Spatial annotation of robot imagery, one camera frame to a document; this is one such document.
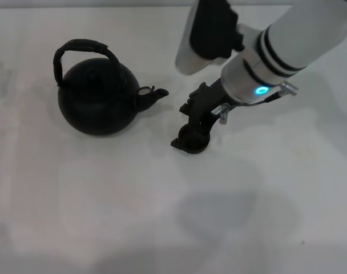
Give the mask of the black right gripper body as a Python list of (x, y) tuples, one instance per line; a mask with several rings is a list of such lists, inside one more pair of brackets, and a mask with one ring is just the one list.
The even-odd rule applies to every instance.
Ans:
[(190, 111), (190, 124), (197, 125), (205, 114), (223, 103), (233, 105), (233, 99), (226, 92), (221, 79), (219, 78), (197, 96)]

